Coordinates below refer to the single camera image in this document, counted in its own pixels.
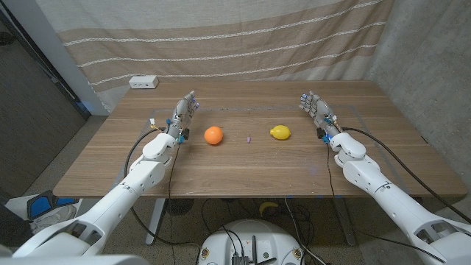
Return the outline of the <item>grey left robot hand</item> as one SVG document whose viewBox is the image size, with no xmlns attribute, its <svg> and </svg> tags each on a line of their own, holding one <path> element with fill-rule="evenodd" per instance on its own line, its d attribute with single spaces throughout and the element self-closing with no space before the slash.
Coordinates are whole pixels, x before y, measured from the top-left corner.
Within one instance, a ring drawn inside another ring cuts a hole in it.
<svg viewBox="0 0 471 265">
<path fill-rule="evenodd" d="M 198 108 L 199 103 L 195 99 L 195 91 L 191 91 L 177 103 L 171 117 L 167 120 L 167 127 L 164 133 L 172 136 L 179 143 L 188 140 L 188 127 Z"/>
</svg>

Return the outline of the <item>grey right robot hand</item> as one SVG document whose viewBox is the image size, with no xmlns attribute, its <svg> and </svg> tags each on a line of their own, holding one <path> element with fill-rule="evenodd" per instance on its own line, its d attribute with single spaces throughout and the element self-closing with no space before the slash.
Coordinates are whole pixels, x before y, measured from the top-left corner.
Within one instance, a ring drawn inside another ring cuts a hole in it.
<svg viewBox="0 0 471 265">
<path fill-rule="evenodd" d="M 332 108 L 319 95 L 312 91 L 304 93 L 300 97 L 300 108 L 313 119 L 317 130 L 322 131 L 321 138 L 331 139 L 342 132 Z"/>
</svg>

